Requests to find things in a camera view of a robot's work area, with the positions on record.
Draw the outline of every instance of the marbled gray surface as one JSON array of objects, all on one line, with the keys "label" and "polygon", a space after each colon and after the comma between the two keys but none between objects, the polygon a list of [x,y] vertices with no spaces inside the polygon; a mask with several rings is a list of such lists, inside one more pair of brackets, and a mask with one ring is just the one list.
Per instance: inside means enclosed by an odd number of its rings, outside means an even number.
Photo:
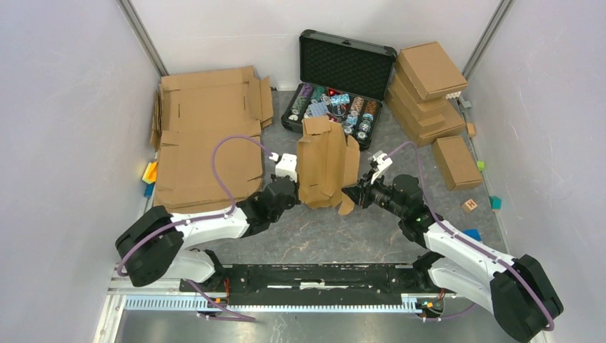
[{"label": "marbled gray surface", "polygon": [[[293,91],[274,91],[274,121],[263,130],[262,143],[279,154],[297,153],[301,134],[286,130],[280,116],[288,106]],[[367,158],[378,150],[392,151],[407,141],[402,128],[387,106],[374,133],[370,149],[360,157],[359,176],[369,170]],[[425,184],[436,210],[458,229],[478,229],[482,241],[500,251],[505,244],[492,213],[485,186],[450,192],[435,163],[431,146],[420,148]],[[414,151],[405,148],[392,157],[394,163],[385,174],[386,182],[398,174],[418,177]],[[274,169],[265,159],[265,182]],[[478,207],[470,214],[461,209],[468,199]],[[376,206],[356,208],[345,217],[333,208],[310,209],[299,205],[286,211],[282,218],[261,234],[246,239],[222,240],[201,246],[211,249],[224,264],[231,263],[320,263],[320,262],[413,262],[425,249],[411,243],[397,226],[398,218]]]}]

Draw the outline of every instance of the white panel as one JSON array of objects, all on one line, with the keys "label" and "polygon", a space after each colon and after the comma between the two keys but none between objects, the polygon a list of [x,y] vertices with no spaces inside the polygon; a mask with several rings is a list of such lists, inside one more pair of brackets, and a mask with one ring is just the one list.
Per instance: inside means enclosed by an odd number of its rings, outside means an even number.
[{"label": "white panel", "polygon": [[516,1],[465,94],[511,252],[538,258],[564,303],[555,342],[606,335],[604,13]]},{"label": "white panel", "polygon": [[171,74],[253,64],[299,82],[299,34],[314,29],[396,49],[438,40],[460,69],[498,0],[133,0]]},{"label": "white panel", "polygon": [[158,76],[115,1],[0,5],[0,342],[90,342]]}]

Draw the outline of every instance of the wooden block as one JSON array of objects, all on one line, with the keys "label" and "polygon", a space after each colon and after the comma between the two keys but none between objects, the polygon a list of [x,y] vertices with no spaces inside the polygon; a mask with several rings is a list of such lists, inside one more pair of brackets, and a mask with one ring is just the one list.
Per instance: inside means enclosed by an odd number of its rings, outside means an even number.
[{"label": "wooden block", "polygon": [[476,209],[476,207],[477,207],[477,204],[474,202],[473,199],[469,199],[463,205],[461,205],[461,208],[463,209],[463,211],[465,211],[467,213],[471,213],[471,211]]},{"label": "wooden block", "polygon": [[490,206],[492,207],[493,211],[498,211],[501,209],[501,198],[492,195],[488,197],[488,199],[490,199]]},{"label": "wooden block", "polygon": [[472,138],[475,136],[475,125],[472,123],[467,123],[467,135]]}]

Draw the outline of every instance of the poker chip case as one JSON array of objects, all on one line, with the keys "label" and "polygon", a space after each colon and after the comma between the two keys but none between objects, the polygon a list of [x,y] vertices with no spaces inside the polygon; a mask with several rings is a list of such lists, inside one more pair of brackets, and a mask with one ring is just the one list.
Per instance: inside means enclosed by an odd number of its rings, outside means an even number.
[{"label": "poker chip case", "polygon": [[359,142],[360,150],[368,149],[396,58],[397,51],[389,46],[303,31],[299,36],[303,82],[282,115],[282,126],[302,133],[304,117],[328,109],[332,120]]}]

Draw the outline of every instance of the folded cardboard piece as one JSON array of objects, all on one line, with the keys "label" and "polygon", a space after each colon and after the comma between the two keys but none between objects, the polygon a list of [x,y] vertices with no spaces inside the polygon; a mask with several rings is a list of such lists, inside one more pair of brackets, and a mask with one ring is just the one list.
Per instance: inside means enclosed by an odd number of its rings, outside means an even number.
[{"label": "folded cardboard piece", "polygon": [[389,89],[393,91],[393,94],[397,96],[416,120],[423,120],[432,116],[438,116],[446,107],[448,100],[441,96],[438,99],[429,100],[422,103],[417,103],[412,94],[415,92],[410,79],[404,72],[404,69],[399,63],[395,64],[396,75],[394,81]]},{"label": "folded cardboard piece", "polygon": [[414,86],[417,102],[467,88],[467,80],[436,41],[401,50],[397,61]]},{"label": "folded cardboard piece", "polygon": [[299,199],[307,206],[336,207],[345,215],[354,208],[341,188],[356,184],[359,145],[343,134],[340,124],[319,116],[303,120],[303,138],[297,142]]},{"label": "folded cardboard piece", "polygon": [[387,90],[387,94],[385,95],[385,103],[392,110],[394,117],[400,122],[400,124],[410,123],[409,127],[413,134],[426,134],[439,129],[444,124],[444,116],[442,114],[431,116],[426,119],[415,119],[402,100],[394,95],[394,92],[391,89]]},{"label": "folded cardboard piece", "polygon": [[437,139],[433,152],[449,190],[471,189],[482,184],[482,175],[461,136]]},{"label": "folded cardboard piece", "polygon": [[[154,205],[181,213],[229,205],[211,170],[212,151],[233,134],[259,140],[272,116],[269,78],[254,77],[252,66],[163,77],[150,139],[159,150]],[[216,167],[236,200],[261,186],[261,149],[250,141],[223,144]]]},{"label": "folded cardboard piece", "polygon": [[398,121],[408,139],[413,141],[417,146],[425,146],[433,143],[438,138],[457,135],[465,129],[465,121],[450,103],[446,106],[445,111],[442,112],[442,116],[444,117],[442,125],[438,129],[425,134],[414,133],[412,127],[415,123],[412,116],[404,115],[402,116],[403,120]]}]

